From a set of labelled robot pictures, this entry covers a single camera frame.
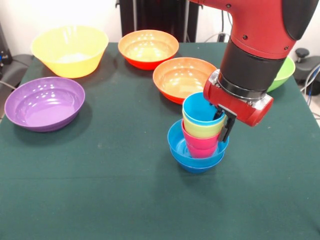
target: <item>bowl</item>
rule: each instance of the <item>bowl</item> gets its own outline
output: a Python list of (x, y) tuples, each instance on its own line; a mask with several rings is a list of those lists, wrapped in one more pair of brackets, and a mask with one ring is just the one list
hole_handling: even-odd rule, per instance
[(29, 81), (7, 98), (4, 111), (14, 124), (34, 132), (52, 132), (69, 124), (85, 101), (74, 80), (52, 76)]
[(153, 82), (170, 101), (182, 104), (187, 96), (202, 92), (217, 68), (193, 57), (177, 57), (161, 63), (153, 72)]
[(31, 51), (56, 75), (75, 79), (98, 67), (108, 43), (108, 36), (94, 27), (63, 26), (37, 36)]
[(182, 119), (175, 122), (168, 131), (167, 140), (170, 147), (172, 156), (177, 160), (180, 165), (187, 166), (189, 168), (206, 170), (217, 165), (229, 144), (229, 137), (226, 142), (219, 142), (218, 147), (214, 154), (206, 158), (193, 158), (186, 145), (186, 139), (184, 138), (182, 130)]
[(185, 112), (182, 111), (183, 123), (185, 131), (191, 136), (199, 139), (207, 139), (213, 136), (216, 136), (221, 132), (222, 127), (224, 126), (225, 121), (222, 120), (219, 123), (210, 126), (198, 125), (191, 122), (186, 116)]
[(218, 119), (213, 120), (217, 108), (205, 99), (203, 92), (196, 92), (189, 95), (183, 101), (182, 111), (190, 122), (200, 126), (219, 124), (223, 122), (226, 117), (223, 113)]
[(284, 60), (282, 67), (280, 68), (279, 72), (276, 75), (271, 86), (268, 88), (267, 93), (275, 90), (276, 88), (280, 87), (284, 84), (289, 77), (294, 74), (296, 70), (295, 62), (288, 56)]
[(164, 31), (139, 30), (122, 37), (118, 49), (136, 68), (154, 70), (160, 63), (171, 59), (177, 53), (179, 42)]
[(202, 174), (206, 171), (208, 171), (209, 169), (213, 168), (215, 165), (217, 165), (218, 163), (221, 162), (221, 160), (224, 158), (225, 153), (222, 154), (221, 158), (218, 160), (218, 162), (214, 163), (211, 166), (206, 166), (206, 167), (193, 167), (193, 166), (188, 166), (183, 164), (182, 162), (178, 161), (176, 159), (176, 161), (179, 163), (179, 165), (186, 170), (187, 172), (191, 173), (191, 174)]

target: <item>orange bowl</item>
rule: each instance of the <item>orange bowl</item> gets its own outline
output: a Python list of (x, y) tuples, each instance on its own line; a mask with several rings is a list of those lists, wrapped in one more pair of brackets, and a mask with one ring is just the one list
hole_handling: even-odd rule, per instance
[(190, 94), (204, 90), (217, 68), (193, 57), (177, 57), (161, 63), (153, 72), (153, 82), (170, 101), (182, 104)]
[(164, 31), (139, 30), (121, 38), (118, 49), (133, 66), (143, 70), (154, 70), (177, 53), (179, 42)]

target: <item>pink cup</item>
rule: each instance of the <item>pink cup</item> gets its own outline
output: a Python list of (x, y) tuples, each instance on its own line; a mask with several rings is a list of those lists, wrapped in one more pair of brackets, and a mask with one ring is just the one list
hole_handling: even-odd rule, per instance
[(187, 133), (184, 120), (182, 120), (181, 124), (186, 147), (188, 148), (190, 155), (195, 159), (211, 157), (217, 149), (219, 133), (209, 138), (198, 138)]

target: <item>green bowl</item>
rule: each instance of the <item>green bowl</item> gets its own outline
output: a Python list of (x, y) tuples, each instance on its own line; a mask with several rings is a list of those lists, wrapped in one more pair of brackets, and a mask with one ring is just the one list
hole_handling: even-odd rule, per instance
[(284, 60), (282, 67), (280, 68), (278, 74), (273, 80), (273, 83), (271, 84), (271, 86), (268, 88), (266, 92), (267, 93), (271, 92), (276, 88), (280, 87), (282, 84), (284, 84), (288, 80), (288, 78), (292, 74), (294, 74), (295, 70), (296, 70), (295, 62), (288, 56)]

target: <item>white wall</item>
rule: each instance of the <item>white wall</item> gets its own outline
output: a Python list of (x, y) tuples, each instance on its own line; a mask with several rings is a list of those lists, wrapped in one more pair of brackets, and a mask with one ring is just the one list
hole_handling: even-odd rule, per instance
[(30, 54), (36, 35), (53, 27), (83, 24), (106, 32), (111, 42), (121, 34), (115, 0), (0, 0), (0, 23), (10, 51)]
[[(111, 42), (118, 42), (121, 34), (120, 9), (115, 0), (0, 0), (0, 22), (11, 53), (30, 54), (30, 45), (36, 35), (52, 27), (68, 24), (85, 24), (105, 31)], [(320, 55), (320, 6), (303, 38), (296, 43), (311, 55)], [(224, 30), (230, 33), (231, 25), (224, 14)], [(204, 7), (199, 9), (197, 42), (221, 31), (221, 11)], [(216, 42), (217, 37), (209, 40)]]

